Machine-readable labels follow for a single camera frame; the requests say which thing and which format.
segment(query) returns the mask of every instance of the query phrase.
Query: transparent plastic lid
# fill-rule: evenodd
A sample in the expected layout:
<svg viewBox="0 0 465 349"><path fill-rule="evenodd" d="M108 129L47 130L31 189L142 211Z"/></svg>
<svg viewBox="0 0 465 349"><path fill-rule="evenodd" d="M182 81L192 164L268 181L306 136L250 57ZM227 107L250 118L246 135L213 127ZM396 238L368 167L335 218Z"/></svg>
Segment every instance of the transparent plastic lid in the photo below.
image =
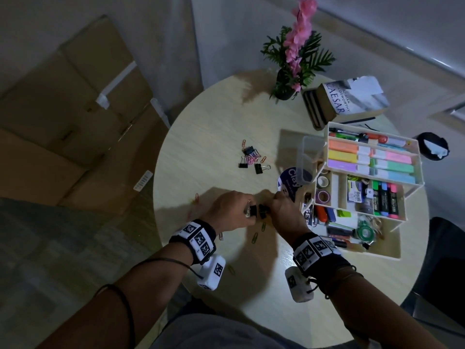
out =
<svg viewBox="0 0 465 349"><path fill-rule="evenodd" d="M296 182L300 185L312 183L317 170L317 160L323 158L325 139L320 136L304 136L297 150Z"/></svg>

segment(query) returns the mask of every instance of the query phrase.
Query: potted plant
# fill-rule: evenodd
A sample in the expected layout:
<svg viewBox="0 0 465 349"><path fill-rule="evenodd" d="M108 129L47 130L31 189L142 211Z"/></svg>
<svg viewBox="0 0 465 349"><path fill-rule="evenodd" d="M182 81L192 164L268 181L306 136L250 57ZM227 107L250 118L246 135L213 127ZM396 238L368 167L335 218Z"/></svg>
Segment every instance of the potted plant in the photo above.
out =
<svg viewBox="0 0 465 349"><path fill-rule="evenodd" d="M299 0L293 10L297 21L293 28L283 26L275 39L268 36L261 53L281 68L271 92L281 100L294 98L302 87L310 85L316 71L325 71L335 58L329 50L320 49L321 34L311 30L311 18L317 10L316 0Z"/></svg>

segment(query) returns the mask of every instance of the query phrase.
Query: purple highlighter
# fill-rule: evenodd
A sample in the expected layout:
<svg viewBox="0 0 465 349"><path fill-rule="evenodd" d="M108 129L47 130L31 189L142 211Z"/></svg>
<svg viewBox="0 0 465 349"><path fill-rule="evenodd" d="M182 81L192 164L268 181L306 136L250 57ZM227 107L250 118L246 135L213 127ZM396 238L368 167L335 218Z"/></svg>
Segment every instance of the purple highlighter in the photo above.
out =
<svg viewBox="0 0 465 349"><path fill-rule="evenodd" d="M328 159L328 167L333 169L350 171L352 173L370 175L370 167L368 165L347 163L345 161Z"/></svg>

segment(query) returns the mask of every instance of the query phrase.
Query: white tracking device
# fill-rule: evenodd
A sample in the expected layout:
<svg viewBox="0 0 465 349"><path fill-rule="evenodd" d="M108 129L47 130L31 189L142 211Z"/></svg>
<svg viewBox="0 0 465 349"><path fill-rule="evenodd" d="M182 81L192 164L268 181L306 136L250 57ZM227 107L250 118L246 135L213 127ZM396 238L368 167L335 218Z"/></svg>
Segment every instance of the white tracking device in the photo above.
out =
<svg viewBox="0 0 465 349"><path fill-rule="evenodd" d="M307 302L313 299L313 291L316 285L311 284L307 278L305 278L296 266L289 267L285 270L287 284L291 291L292 299L295 302Z"/></svg>
<svg viewBox="0 0 465 349"><path fill-rule="evenodd" d="M218 287L219 280L223 275L226 260L218 254L214 254L205 262L199 272L203 279L199 279L197 284L207 290L215 290Z"/></svg>

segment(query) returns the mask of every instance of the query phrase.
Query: black flower pot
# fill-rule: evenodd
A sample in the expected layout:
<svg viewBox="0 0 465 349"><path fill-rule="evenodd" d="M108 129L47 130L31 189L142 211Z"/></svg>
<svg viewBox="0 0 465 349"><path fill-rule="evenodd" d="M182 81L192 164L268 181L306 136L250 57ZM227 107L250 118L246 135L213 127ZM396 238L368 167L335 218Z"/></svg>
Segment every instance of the black flower pot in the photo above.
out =
<svg viewBox="0 0 465 349"><path fill-rule="evenodd" d="M276 82L283 82L286 80L286 77L284 76L284 72L283 70L279 70L278 72L278 76L276 77ZM288 88L287 90L285 91L280 91L280 92L276 92L274 94L274 96L276 98L278 98L279 100L288 100L288 99L291 99L292 96L294 95L295 91L294 89L292 89L291 87L289 86L286 86L286 88Z"/></svg>

